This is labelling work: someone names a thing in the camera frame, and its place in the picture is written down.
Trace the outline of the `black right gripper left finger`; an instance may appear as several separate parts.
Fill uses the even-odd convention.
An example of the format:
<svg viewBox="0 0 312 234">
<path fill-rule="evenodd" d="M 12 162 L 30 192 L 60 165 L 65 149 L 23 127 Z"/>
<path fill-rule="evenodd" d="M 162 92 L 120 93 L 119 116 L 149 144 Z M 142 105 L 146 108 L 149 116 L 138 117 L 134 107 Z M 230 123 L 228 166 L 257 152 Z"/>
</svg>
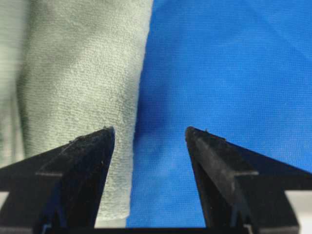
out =
<svg viewBox="0 0 312 234">
<path fill-rule="evenodd" d="M 94 234 L 114 145 L 107 127 L 1 168 L 1 233 Z"/>
</svg>

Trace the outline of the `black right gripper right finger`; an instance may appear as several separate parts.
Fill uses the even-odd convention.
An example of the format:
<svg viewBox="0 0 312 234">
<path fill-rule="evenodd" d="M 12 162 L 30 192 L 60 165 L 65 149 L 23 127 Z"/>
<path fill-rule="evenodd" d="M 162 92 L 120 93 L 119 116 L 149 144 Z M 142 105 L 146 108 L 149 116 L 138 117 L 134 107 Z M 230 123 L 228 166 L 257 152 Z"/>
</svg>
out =
<svg viewBox="0 0 312 234">
<path fill-rule="evenodd" d="M 186 129 L 185 140 L 207 228 L 311 233 L 311 173 L 194 127 Z"/>
</svg>

